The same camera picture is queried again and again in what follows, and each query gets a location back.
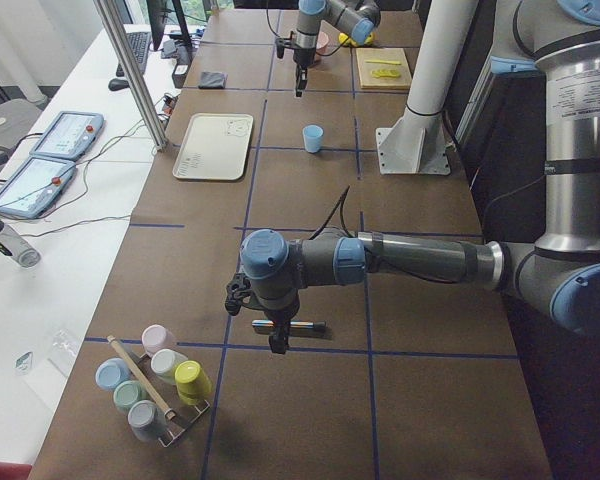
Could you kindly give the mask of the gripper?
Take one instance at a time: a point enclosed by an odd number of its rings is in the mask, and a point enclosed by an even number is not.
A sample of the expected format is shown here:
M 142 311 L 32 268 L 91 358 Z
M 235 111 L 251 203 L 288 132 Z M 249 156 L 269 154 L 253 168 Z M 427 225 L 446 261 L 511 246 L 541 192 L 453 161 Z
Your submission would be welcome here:
M 269 334 L 270 350 L 274 354 L 285 354 L 289 348 L 289 330 L 291 320 L 299 311 L 299 300 L 293 299 L 287 304 L 281 300 L 265 301 L 265 315 L 274 323 L 274 330 Z
M 295 72 L 295 96 L 302 97 L 307 86 L 307 69 L 314 63 L 314 48 L 297 46 L 293 59 L 298 66 Z

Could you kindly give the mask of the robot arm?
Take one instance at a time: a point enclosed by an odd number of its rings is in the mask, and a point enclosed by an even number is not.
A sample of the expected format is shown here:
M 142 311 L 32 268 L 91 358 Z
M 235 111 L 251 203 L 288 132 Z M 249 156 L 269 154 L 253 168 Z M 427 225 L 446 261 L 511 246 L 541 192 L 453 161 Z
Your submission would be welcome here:
M 270 348 L 282 354 L 301 289 L 392 272 L 502 290 L 566 329 L 600 335 L 600 1 L 499 2 L 492 71 L 546 78 L 542 236 L 475 245 L 322 226 L 288 241 L 262 229 L 241 244 L 227 312 L 263 312 Z
M 300 1 L 296 28 L 286 40 L 293 51 L 295 96 L 301 97 L 307 85 L 308 69 L 314 63 L 322 22 L 327 22 L 357 44 L 363 44 L 380 24 L 381 14 L 374 1 Z

